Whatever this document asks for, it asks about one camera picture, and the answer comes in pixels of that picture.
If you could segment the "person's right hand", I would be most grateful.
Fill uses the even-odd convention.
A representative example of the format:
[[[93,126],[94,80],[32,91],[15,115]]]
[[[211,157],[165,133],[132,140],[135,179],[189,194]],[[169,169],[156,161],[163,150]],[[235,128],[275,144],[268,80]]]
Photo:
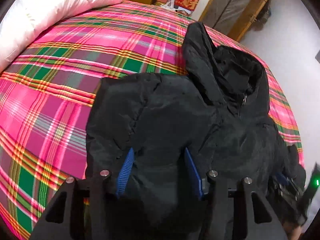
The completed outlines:
[[[300,226],[294,228],[291,233],[289,233],[288,240],[299,240],[302,234],[302,228]]]

